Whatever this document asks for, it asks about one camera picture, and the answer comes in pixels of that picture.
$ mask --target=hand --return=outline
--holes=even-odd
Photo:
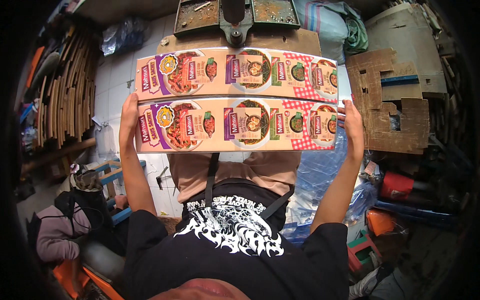
[[[345,116],[338,115],[338,120],[344,123],[338,123],[345,128],[347,134],[347,157],[354,161],[361,162],[363,159],[363,125],[361,115],[350,100],[343,100],[345,108],[338,108],[338,112]]]
[[[80,281],[78,281],[78,279],[73,279],[73,278],[72,278],[72,286],[73,286],[73,290],[75,291],[75,293],[78,294],[77,297],[83,296],[83,294],[84,294],[84,287],[82,286],[82,284],[80,283]]]
[[[135,136],[135,128],[138,123],[138,95],[130,94],[123,103],[121,109],[119,144],[125,147],[131,143],[133,145],[133,137]]]

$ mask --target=blue wooden frame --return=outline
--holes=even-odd
[[[142,167],[145,167],[146,162],[144,160],[140,160],[140,165]],[[123,177],[123,170],[122,170],[122,167],[121,167],[120,160],[118,158],[106,161],[105,163],[97,166],[94,170],[98,171],[98,172],[101,172],[101,171],[107,170],[108,168],[115,169],[115,170],[110,172],[110,173],[106,173],[105,175],[100,177],[100,182],[102,183],[102,185],[106,185],[107,183],[110,183],[110,182],[114,181],[115,179]],[[114,199],[109,199],[107,201],[107,207],[109,207],[109,208],[112,208],[114,204],[115,204]],[[131,214],[132,214],[132,210],[128,207],[128,208],[122,210],[121,212],[119,212],[118,214],[112,216],[113,225],[117,225],[121,221],[130,217]]]

